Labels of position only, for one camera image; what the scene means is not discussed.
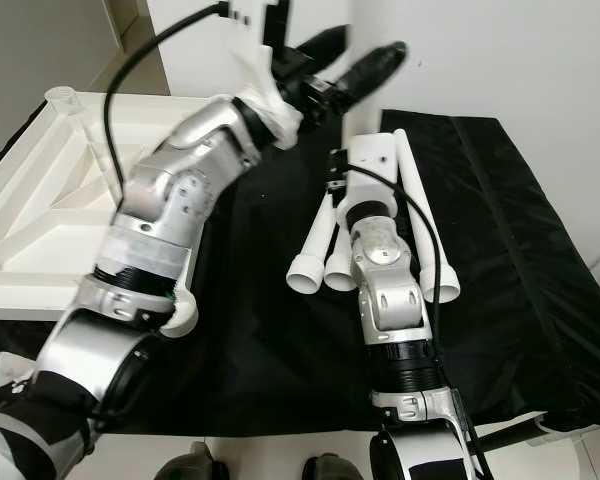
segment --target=black cable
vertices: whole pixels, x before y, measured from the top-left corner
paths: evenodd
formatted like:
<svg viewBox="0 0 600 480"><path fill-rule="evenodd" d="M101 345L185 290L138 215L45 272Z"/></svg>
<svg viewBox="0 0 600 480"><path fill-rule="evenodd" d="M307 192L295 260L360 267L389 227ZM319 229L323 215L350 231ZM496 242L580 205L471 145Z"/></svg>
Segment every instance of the black cable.
<svg viewBox="0 0 600 480"><path fill-rule="evenodd" d="M116 177L118 178L118 183L120 184L121 194L124 192L124 173L122 172L122 166L120 165L120 160L118 159L118 155L116 153L116 147L113 142L113 135L111 132L111 101L113 100L113 96L118 91L118 88L120 88L120 85L124 79L127 78L127 75L129 75L129 73L131 73L131 71L160 43L180 32L181 30L184 30L188 26L193 25L203 18L211 16L214 13L217 13L221 17L228 17L229 3L218 2L215 5L210 5L194 13L193 15L189 15L179 22L174 23L163 32L160 32L154 38L148 40L136 52L134 52L129 59L124 62L124 65L120 67L120 70L118 70L118 72L115 74L113 80L111 80L111 84L107 89L107 94L104 97L104 134L107 139L107 147L109 148L109 152L111 154L111 161L113 162L113 167L116 170Z"/></svg>
<svg viewBox="0 0 600 480"><path fill-rule="evenodd" d="M350 170L350 171L361 173L363 175L367 175L368 177L371 177L374 180L377 180L378 182L382 183L383 185L386 185L387 187L389 187L391 190L393 190L393 192L395 193L395 195L398 197L399 200L402 200L403 202L407 203L411 208L413 208L413 210L418 214L418 216L422 220L422 223L424 223L424 226L427 229L427 233L429 234L429 237L431 238L431 243L433 245L433 257L434 257L434 265L435 265L435 274L434 274L434 283L433 283L433 302L432 302L433 303L433 313L432 313L432 318L431 318L431 334L433 337L433 350L434 350L434 353L436 356L436 363L438 365L438 369L439 369L442 377L444 378L447 386L449 388L453 389L454 387L451 384L451 382L449 381L449 377L447 376L447 373L444 370L444 366L443 366L443 362L442 362L442 348L440 346L440 340L439 340L439 338L440 338L440 336L439 336L439 331L440 331L440 321L439 321L440 320L440 274L441 274L440 263L441 262L440 262L440 247L438 245L438 239L436 237L435 230L431 226L429 219L424 214L424 212L422 211L420 206L415 202L415 200L413 200L407 194L407 192L404 191L404 189L400 185L392 183L389 180L387 180L386 178L378 175L377 173L367 170L365 168L358 167L356 165L347 165L346 170ZM465 414L464 415L465 421L467 422L467 431L469 432L469 438L471 439L475 455L478 458L478 463L480 464L480 468L482 469L482 473L480 473L476 470L476 474L478 475L478 478L480 478L480 479L493 480L493 474L491 473L491 469L489 468L489 464L487 463L487 458L485 457L484 450L482 449L482 446L480 445L480 440L478 438L478 434L476 433L475 426L473 425L473 422L471 421L471 417L469 416L469 413L464 408L464 405L462 406L462 408L463 408L464 414Z"/></svg>

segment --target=black fabric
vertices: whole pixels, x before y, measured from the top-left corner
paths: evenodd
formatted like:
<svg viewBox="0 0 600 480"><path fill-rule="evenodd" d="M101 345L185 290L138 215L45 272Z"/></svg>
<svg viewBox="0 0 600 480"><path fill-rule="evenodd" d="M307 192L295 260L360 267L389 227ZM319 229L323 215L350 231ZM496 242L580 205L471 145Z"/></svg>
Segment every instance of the black fabric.
<svg viewBox="0 0 600 480"><path fill-rule="evenodd" d="M441 343L475 422L552 410L600 424L600 290L500 124L388 111L382 128L406 130L458 273L462 293L441 308ZM356 293L323 286L306 296L284 281L339 139L332 122L222 195L196 270L199 324L171 345L160 377L170 408L125 431L377 428ZM397 223L412 243L405 216ZM42 327L15 323L0 322L0 349L33 354L40 344L19 335L35 339L41 331L29 330Z"/></svg>
<svg viewBox="0 0 600 480"><path fill-rule="evenodd" d="M409 469L411 480L463 480L467 478L461 459L423 463Z"/></svg>

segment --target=black shoe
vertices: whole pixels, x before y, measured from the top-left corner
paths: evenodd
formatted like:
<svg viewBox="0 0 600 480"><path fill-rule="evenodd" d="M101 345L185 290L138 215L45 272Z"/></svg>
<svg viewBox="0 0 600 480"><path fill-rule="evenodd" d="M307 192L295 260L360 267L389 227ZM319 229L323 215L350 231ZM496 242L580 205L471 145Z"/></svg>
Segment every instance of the black shoe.
<svg viewBox="0 0 600 480"><path fill-rule="evenodd" d="M334 453L312 457L302 470L302 480L364 480L351 462Z"/></svg>

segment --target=white plastic tray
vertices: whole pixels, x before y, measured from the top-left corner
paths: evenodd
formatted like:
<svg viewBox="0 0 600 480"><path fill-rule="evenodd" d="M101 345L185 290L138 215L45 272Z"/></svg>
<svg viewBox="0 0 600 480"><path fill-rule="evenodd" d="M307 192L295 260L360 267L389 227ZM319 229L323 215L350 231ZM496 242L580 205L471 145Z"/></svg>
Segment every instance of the white plastic tray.
<svg viewBox="0 0 600 480"><path fill-rule="evenodd" d="M0 319L57 320L80 277L92 270L115 210L110 192L116 178L102 129L104 95L78 98L99 162L50 105L0 162ZM124 170L207 102L117 95L113 132ZM185 272L189 280L191 275Z"/></svg>

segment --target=white plastic pipe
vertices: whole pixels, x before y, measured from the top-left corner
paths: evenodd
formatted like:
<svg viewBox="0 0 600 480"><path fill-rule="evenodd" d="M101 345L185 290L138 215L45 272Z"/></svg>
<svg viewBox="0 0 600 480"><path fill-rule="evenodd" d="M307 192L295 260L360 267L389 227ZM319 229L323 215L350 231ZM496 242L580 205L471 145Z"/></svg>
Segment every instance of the white plastic pipe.
<svg viewBox="0 0 600 480"><path fill-rule="evenodd" d="M396 139L398 168L400 169L400 175L402 176L404 190L424 212L427 220L433 227L436 241L438 242L438 247L440 249L440 303L450 302L460 295L458 276L456 275L456 271L447 263L447 256L445 255L442 243L440 242L438 229L433 220L433 215L431 214L431 207L429 207L427 195L422 186L420 173L418 172L418 167L413 158L407 134L404 130L399 129L393 132L393 135ZM424 299L427 302L432 302L435 279L433 244L424 222L411 207L409 207L409 218L411 219L411 226L413 228L413 237L416 242L418 259L420 260L420 288L422 289Z"/></svg>
<svg viewBox="0 0 600 480"><path fill-rule="evenodd" d="M346 228L340 227L333 253L324 267L324 283L339 292L356 288L351 276L351 236Z"/></svg>
<svg viewBox="0 0 600 480"><path fill-rule="evenodd" d="M324 258L336 225L336 213L330 194L322 199L302 251L291 262L287 284L296 292L316 293L322 283Z"/></svg>

